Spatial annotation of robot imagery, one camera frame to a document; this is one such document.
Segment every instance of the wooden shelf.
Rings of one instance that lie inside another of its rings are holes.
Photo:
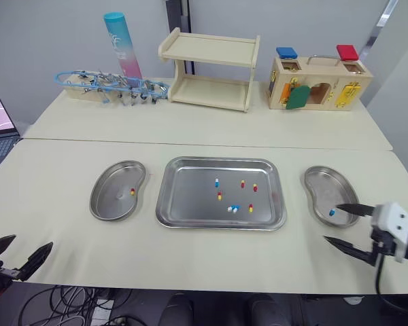
[[[170,101],[247,111],[250,104],[260,37],[238,39],[181,33],[175,28],[158,47],[158,56],[175,61],[175,79],[168,92]],[[187,75],[184,61],[249,67],[249,81]]]
[[[185,75],[171,100],[245,111],[247,93],[246,81]]]

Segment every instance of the rectangular metal tray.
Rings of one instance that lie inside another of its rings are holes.
[[[232,205],[240,206],[236,213],[228,211]],[[269,161],[179,157],[166,166],[156,216],[173,228],[276,230],[286,220],[286,208],[277,168]]]

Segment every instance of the blue wire maze toy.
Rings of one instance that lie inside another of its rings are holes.
[[[62,81],[61,77],[65,75],[68,77]],[[63,71],[56,75],[54,81],[62,85],[70,97],[90,101],[101,100],[103,103],[118,99],[123,105],[133,105],[138,95],[143,101],[151,97],[152,103],[155,104],[160,98],[168,98],[169,89],[169,85],[159,81],[85,70]]]

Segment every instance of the white wall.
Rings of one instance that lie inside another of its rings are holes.
[[[408,49],[408,0],[399,1],[363,63],[375,76],[361,101],[368,105]]]
[[[173,77],[157,55],[169,34],[163,0],[0,0],[0,97],[13,119],[38,118],[60,71],[121,72],[103,21],[111,11],[125,13],[142,74]]]
[[[408,1],[398,2],[365,63],[375,84],[362,101],[408,171]]]
[[[260,35],[256,80],[269,78],[277,46],[299,56],[338,55],[337,44],[366,44],[388,0],[190,0],[192,32],[255,39]],[[248,79],[237,67],[197,65],[215,77]]]

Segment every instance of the white table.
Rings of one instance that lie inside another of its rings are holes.
[[[288,218],[274,232],[170,229],[157,222],[165,165],[177,156],[265,158],[279,170]],[[97,177],[111,164],[138,160],[147,169],[136,211],[105,222],[89,211]],[[371,248],[368,218],[338,230],[307,205],[305,170],[327,165],[350,181],[360,201],[399,202],[408,211],[408,174],[389,151],[269,149],[23,140],[0,165],[0,237],[17,234],[0,257],[20,267],[54,242],[31,282],[144,289],[282,293],[374,293],[375,269],[342,254],[323,235]],[[408,261],[387,258],[384,293],[408,293]]]
[[[166,100],[133,107],[104,105],[75,100],[63,92],[24,136],[128,143],[392,149],[360,101],[352,111],[270,110],[266,87],[254,82],[247,113]]]

